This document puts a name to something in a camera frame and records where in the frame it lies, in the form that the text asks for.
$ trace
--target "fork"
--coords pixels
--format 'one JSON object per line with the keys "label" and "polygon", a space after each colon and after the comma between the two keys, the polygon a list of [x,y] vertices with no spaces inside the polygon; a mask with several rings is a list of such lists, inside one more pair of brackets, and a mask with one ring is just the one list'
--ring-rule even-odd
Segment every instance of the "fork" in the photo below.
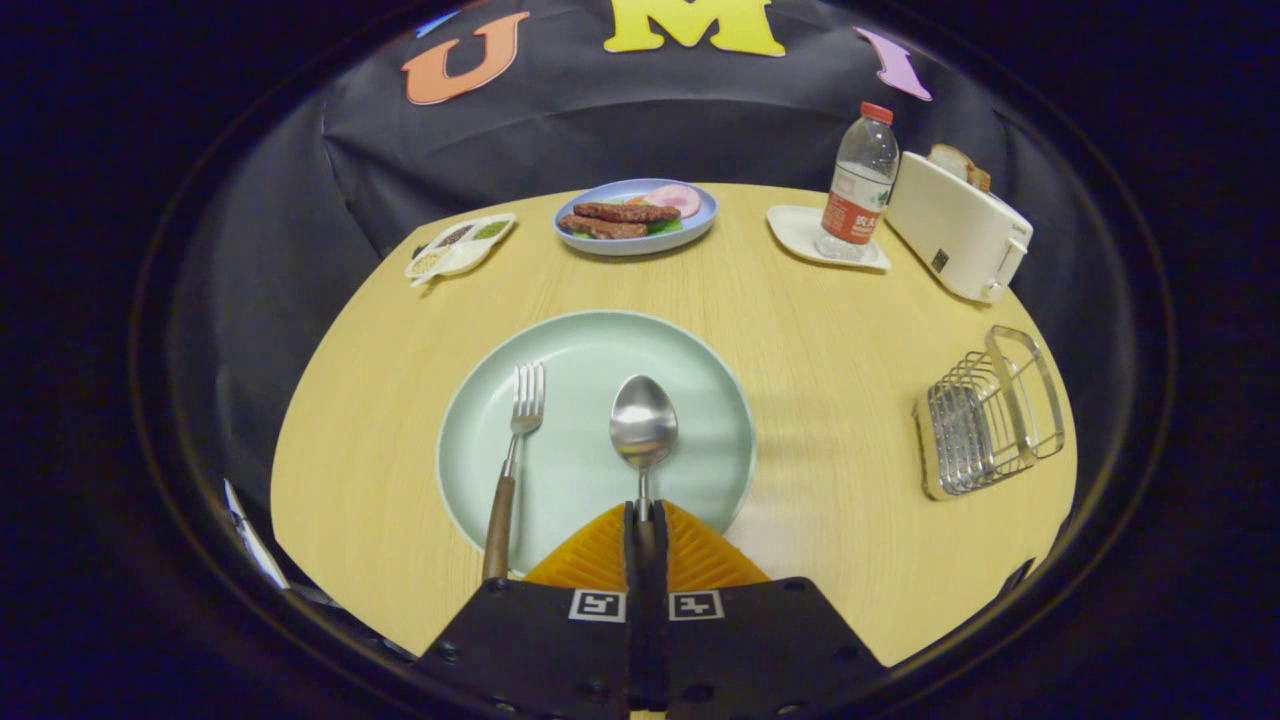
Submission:
{"label": "fork", "polygon": [[547,402],[547,373],[541,363],[516,368],[516,392],[511,407],[511,447],[502,464],[498,489],[493,493],[489,533],[484,542],[484,579],[507,577],[507,551],[511,544],[511,505],[516,496],[516,445],[520,437],[543,424]]}

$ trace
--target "toaster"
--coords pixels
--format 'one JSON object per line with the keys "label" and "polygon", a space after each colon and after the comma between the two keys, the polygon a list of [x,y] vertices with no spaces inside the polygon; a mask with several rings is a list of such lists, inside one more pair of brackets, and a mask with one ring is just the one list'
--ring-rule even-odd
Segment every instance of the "toaster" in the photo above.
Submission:
{"label": "toaster", "polygon": [[995,302],[1014,279],[1032,224],[1005,201],[902,152],[884,220],[951,292]]}

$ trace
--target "wooden fork handle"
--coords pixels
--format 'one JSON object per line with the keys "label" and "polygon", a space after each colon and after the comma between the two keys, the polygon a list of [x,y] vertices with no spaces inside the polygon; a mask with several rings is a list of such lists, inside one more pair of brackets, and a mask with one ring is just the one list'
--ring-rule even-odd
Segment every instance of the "wooden fork handle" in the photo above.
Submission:
{"label": "wooden fork handle", "polygon": [[516,480],[511,475],[498,478],[489,511],[489,533],[484,539],[484,579],[507,577],[507,550],[511,546],[511,505],[516,497]]}

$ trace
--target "spoon bowl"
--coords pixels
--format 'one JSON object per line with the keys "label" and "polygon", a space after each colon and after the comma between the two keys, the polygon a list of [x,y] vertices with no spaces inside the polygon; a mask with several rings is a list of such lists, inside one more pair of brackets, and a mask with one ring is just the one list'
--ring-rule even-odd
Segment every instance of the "spoon bowl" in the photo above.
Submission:
{"label": "spoon bowl", "polygon": [[609,415],[609,439],[618,455],[640,470],[640,520],[649,519],[649,470],[671,455],[677,434],[676,409],[658,383],[646,375],[622,383]]}

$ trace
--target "pink letter i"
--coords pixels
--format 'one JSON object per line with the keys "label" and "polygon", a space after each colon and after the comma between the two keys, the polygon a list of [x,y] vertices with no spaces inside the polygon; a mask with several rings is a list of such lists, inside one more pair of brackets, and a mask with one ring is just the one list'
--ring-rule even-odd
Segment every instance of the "pink letter i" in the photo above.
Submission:
{"label": "pink letter i", "polygon": [[884,81],[884,85],[896,87],[902,92],[909,92],[924,101],[933,100],[929,91],[924,90],[924,86],[920,85],[920,78],[915,77],[915,70],[911,69],[911,63],[908,61],[911,54],[905,47],[869,29],[860,27],[855,27],[854,29],[861,33],[872,44],[872,47],[876,49],[876,54],[879,55],[881,72],[877,73],[877,77]]}

